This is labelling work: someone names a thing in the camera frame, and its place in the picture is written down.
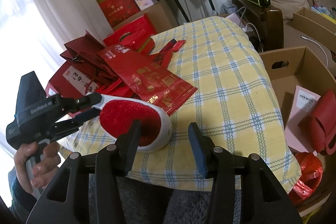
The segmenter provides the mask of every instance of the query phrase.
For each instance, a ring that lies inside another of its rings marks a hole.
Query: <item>sleeve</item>
[[[26,223],[31,210],[36,203],[36,198],[23,190],[17,178],[15,178],[10,185],[10,192],[12,195],[12,206],[9,210],[17,220]]]

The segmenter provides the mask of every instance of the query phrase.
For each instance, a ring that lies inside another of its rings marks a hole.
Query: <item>charging cable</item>
[[[245,14],[245,12],[246,12],[246,7],[245,6],[243,6],[243,7],[241,7],[237,12],[235,12],[235,14],[237,14],[239,11],[241,11],[241,10],[243,10],[244,9],[244,11],[243,11],[243,13],[241,14],[241,17],[240,17],[240,21],[239,21],[239,27],[240,27],[240,25],[242,24],[242,19],[243,19],[243,16],[244,16],[244,14]]]
[[[303,38],[304,40],[308,40],[308,41],[310,41],[310,42],[313,42],[313,43],[315,43],[317,46],[319,46],[320,47],[320,49],[322,50],[322,52],[324,53],[324,55],[325,55],[325,60],[326,60],[326,67],[328,67],[328,57],[327,57],[327,54],[326,54],[326,52],[323,50],[323,48],[321,47],[321,45],[320,44],[318,44],[317,42],[315,42],[314,40],[311,40],[311,39],[309,39],[309,38],[307,38],[307,37],[301,37],[301,38]]]
[[[252,23],[248,22],[248,23],[246,23],[246,26],[243,28],[243,31],[244,31],[244,32],[247,31],[247,26],[248,26],[248,25],[253,26],[253,28],[255,29],[255,32],[257,33],[257,36],[258,36],[258,39],[259,39],[259,46],[260,46],[260,48],[261,48],[261,52],[264,52],[263,44],[261,43],[261,39],[260,39],[260,36],[259,36],[259,33],[258,33],[258,30],[257,30],[256,26],[254,26]]]

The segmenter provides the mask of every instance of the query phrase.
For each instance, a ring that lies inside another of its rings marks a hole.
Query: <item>barcode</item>
[[[300,97],[303,98],[303,99],[306,99],[307,101],[309,101],[309,102],[311,102],[311,103],[314,102],[313,99],[309,99],[308,97],[305,97],[305,96],[303,96],[303,95],[301,95],[301,94],[300,94]]]

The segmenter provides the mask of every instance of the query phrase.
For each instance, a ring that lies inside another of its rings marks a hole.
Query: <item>yellow plaid blanket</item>
[[[300,167],[288,149],[276,96],[258,53],[233,22],[210,17],[153,37],[153,53],[171,39],[186,43],[174,53],[169,70],[198,90],[172,116],[169,143],[152,153],[137,153],[128,177],[183,190],[210,191],[196,166],[188,140],[188,125],[197,122],[215,145],[236,155],[259,154],[286,191],[299,179]],[[96,153],[114,141],[99,119],[63,140],[61,153]],[[240,189],[239,178],[236,189]]]

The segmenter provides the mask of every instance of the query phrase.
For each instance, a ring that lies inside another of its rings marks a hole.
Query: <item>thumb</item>
[[[30,156],[35,154],[37,149],[37,142],[33,142],[31,144],[22,144],[14,155],[17,180],[19,181],[22,188],[29,194],[33,193],[33,189],[28,178],[26,161],[29,159]]]

